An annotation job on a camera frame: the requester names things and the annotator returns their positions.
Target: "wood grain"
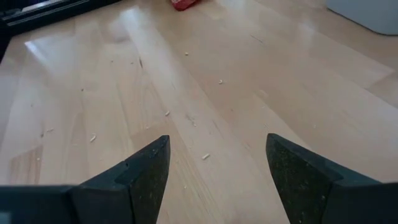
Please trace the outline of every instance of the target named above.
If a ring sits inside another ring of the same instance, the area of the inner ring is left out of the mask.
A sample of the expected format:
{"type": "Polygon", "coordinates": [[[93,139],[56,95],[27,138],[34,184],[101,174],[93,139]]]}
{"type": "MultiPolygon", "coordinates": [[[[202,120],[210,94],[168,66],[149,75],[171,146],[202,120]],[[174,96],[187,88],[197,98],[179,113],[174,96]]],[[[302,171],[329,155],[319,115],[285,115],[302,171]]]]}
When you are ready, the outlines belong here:
{"type": "Polygon", "coordinates": [[[396,37],[322,0],[123,1],[12,39],[0,184],[77,184],[168,134],[159,223],[288,223],[267,134],[397,181],[397,70],[396,37]]]}

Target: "wood shaving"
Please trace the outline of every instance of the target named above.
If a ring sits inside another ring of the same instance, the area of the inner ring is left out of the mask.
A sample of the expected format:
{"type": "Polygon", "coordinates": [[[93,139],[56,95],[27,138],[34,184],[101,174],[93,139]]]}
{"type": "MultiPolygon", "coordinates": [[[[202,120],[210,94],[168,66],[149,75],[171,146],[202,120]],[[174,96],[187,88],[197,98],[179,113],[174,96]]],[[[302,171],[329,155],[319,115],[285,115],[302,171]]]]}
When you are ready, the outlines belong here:
{"type": "Polygon", "coordinates": [[[96,138],[97,138],[97,136],[94,135],[94,136],[90,139],[90,142],[93,142],[96,138]]]}
{"type": "Polygon", "coordinates": [[[202,160],[206,160],[206,159],[209,158],[209,157],[210,157],[210,154],[208,153],[208,154],[202,156],[201,159],[202,159],[202,160]]]}

